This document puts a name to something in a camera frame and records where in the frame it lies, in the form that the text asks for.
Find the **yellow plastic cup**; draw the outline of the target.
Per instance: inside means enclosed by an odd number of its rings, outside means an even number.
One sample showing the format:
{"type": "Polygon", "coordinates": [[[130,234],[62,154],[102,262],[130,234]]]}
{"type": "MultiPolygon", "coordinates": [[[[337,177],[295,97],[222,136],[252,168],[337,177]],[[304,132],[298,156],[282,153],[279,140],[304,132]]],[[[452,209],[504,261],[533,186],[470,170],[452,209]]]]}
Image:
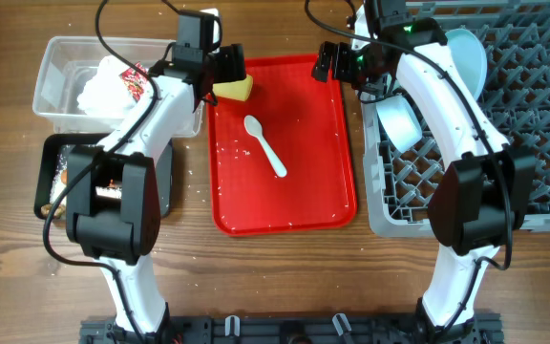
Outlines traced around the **yellow plastic cup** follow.
{"type": "Polygon", "coordinates": [[[216,97],[247,101],[250,97],[252,87],[253,77],[247,75],[243,80],[214,84],[213,92],[216,97]]]}

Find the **light blue bowl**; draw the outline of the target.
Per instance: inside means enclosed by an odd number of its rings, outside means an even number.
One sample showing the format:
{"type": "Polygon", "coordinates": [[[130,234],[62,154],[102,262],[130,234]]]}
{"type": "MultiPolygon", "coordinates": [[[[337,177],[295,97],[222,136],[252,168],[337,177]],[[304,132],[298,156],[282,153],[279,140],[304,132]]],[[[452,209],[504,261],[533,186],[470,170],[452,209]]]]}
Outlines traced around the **light blue bowl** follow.
{"type": "Polygon", "coordinates": [[[377,102],[376,112],[391,143],[399,152],[408,151],[422,139],[419,121],[403,96],[377,102]]]}

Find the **red snack wrapper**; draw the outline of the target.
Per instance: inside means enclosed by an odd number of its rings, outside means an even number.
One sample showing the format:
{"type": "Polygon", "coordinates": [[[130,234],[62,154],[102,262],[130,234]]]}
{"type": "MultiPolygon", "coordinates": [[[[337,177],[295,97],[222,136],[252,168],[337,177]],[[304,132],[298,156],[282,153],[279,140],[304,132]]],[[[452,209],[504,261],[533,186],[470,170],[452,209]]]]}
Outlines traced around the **red snack wrapper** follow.
{"type": "Polygon", "coordinates": [[[134,68],[128,68],[119,75],[134,101],[139,101],[145,92],[148,81],[144,73],[145,68],[137,62],[134,68]]]}

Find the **light blue plate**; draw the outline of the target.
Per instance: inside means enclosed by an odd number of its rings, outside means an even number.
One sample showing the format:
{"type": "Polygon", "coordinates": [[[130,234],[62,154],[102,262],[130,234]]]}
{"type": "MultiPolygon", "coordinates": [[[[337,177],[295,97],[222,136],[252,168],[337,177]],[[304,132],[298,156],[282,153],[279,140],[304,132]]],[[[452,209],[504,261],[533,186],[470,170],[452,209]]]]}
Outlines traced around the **light blue plate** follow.
{"type": "Polygon", "coordinates": [[[455,67],[475,100],[478,100],[487,77],[487,55],[479,39],[466,29],[446,32],[455,67]]]}

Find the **white napkin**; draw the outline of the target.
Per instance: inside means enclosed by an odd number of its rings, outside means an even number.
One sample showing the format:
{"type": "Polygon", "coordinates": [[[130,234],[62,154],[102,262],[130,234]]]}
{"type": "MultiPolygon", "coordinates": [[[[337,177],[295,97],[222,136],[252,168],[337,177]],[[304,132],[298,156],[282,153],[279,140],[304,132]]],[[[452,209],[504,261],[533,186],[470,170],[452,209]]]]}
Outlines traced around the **white napkin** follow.
{"type": "Polygon", "coordinates": [[[77,97],[78,109],[93,117],[116,117],[132,109],[136,101],[120,76],[127,70],[118,58],[105,56],[77,97]]]}

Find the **white rice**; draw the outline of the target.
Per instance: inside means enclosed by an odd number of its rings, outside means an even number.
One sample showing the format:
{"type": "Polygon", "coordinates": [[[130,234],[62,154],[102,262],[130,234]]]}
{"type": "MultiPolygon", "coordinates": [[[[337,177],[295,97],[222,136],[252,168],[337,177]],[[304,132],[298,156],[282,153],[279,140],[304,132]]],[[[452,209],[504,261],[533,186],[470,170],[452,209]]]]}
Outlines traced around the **white rice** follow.
{"type": "Polygon", "coordinates": [[[53,177],[52,187],[50,191],[51,204],[59,197],[60,193],[67,186],[61,181],[60,176],[61,176],[61,172],[64,169],[67,169],[67,161],[68,161],[68,156],[71,149],[72,147],[70,145],[62,145],[59,148],[58,153],[56,155],[54,177],[53,177]]]}

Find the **brown food lump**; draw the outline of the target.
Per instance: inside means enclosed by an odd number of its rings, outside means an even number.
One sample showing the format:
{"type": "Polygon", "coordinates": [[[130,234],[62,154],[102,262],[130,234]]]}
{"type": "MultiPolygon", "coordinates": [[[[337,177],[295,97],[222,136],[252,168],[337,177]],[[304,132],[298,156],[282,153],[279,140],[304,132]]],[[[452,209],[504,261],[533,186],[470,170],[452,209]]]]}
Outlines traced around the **brown food lump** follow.
{"type": "Polygon", "coordinates": [[[44,204],[40,208],[40,213],[43,217],[47,217],[50,213],[52,213],[55,218],[61,218],[66,213],[66,207],[64,205],[59,205],[55,210],[53,210],[52,204],[44,204]]]}

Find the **orange carrot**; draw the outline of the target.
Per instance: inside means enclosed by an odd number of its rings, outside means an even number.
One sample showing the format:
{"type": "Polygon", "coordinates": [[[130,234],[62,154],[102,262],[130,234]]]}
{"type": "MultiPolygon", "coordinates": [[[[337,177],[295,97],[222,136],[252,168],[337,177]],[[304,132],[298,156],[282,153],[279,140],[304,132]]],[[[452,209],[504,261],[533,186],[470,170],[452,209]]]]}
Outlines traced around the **orange carrot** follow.
{"type": "Polygon", "coordinates": [[[61,181],[62,181],[64,184],[67,184],[67,183],[68,183],[68,170],[67,170],[67,169],[64,169],[64,170],[61,172],[60,179],[61,179],[61,181]]]}

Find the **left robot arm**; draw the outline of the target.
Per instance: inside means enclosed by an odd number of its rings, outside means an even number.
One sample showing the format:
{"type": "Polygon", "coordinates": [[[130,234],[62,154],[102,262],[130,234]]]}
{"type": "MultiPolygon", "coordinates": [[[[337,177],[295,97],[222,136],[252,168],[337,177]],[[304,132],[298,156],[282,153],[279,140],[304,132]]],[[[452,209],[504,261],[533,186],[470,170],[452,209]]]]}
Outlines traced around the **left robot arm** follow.
{"type": "Polygon", "coordinates": [[[100,269],[107,280],[116,306],[106,334],[113,343],[177,340],[151,257],[161,220],[157,164],[176,115],[215,104],[214,85],[245,77],[243,47],[222,44],[218,14],[180,10],[178,16],[178,37],[163,58],[146,71],[128,65],[144,88],[132,113],[68,157],[67,236],[86,257],[81,266],[100,269]]]}

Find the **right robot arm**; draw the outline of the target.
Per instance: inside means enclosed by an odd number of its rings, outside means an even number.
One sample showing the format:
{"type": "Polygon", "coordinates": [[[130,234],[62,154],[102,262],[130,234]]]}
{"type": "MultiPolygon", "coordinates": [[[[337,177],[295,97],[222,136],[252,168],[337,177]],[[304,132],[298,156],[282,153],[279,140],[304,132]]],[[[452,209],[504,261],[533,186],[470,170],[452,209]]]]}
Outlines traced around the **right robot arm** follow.
{"type": "Polygon", "coordinates": [[[402,1],[367,1],[356,9],[341,41],[321,45],[312,75],[368,94],[379,76],[390,75],[418,108],[445,172],[427,211],[439,243],[434,274],[406,336],[413,343],[483,339],[476,293],[496,254],[513,249],[534,178],[533,152],[512,146],[486,118],[441,26],[413,18],[402,1]]]}

